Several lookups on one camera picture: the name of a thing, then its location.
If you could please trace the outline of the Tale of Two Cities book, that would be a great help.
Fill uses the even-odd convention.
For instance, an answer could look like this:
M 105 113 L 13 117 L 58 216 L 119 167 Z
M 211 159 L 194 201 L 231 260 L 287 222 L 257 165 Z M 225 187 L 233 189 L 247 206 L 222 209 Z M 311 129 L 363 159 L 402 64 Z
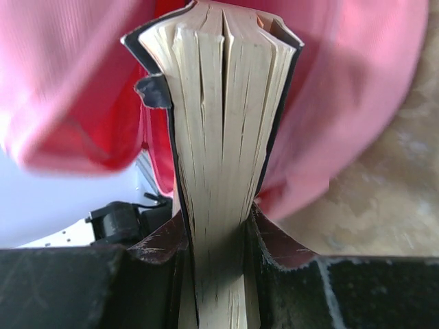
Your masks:
M 167 111 L 191 250 L 197 328 L 254 328 L 244 223 L 265 175 L 303 41 L 275 14 L 192 1 L 122 37 Z

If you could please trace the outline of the pink student backpack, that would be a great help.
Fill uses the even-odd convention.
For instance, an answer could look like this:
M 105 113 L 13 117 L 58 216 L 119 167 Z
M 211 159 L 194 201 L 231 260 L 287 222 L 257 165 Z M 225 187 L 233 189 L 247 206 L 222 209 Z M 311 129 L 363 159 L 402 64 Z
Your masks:
M 245 1 L 305 42 L 260 192 L 278 221 L 314 201 L 373 142 L 410 88 L 428 1 Z M 172 189 L 165 114 L 133 91 L 119 38 L 182 1 L 2 1 L 1 146 L 29 169 L 107 174 L 150 148 Z

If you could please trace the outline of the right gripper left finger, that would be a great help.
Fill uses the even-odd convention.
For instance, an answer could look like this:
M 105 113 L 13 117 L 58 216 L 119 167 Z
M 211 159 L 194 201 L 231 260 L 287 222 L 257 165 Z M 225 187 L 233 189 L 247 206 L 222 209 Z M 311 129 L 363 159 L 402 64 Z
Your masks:
M 187 246 L 175 215 L 128 249 L 4 249 L 1 327 L 177 328 Z

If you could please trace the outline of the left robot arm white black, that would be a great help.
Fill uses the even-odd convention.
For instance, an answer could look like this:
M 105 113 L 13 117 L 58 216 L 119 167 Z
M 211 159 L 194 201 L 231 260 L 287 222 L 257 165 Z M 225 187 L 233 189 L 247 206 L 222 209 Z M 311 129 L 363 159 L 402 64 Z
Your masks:
M 1 247 L 44 238 L 114 201 L 150 205 L 158 194 L 146 152 L 122 172 L 105 176 L 25 172 L 1 154 Z

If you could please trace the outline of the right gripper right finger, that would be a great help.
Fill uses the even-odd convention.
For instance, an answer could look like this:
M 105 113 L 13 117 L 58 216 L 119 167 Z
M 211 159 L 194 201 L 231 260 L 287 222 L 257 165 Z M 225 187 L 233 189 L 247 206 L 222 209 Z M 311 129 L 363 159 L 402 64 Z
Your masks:
M 320 256 L 253 206 L 245 279 L 251 328 L 437 328 L 438 259 Z

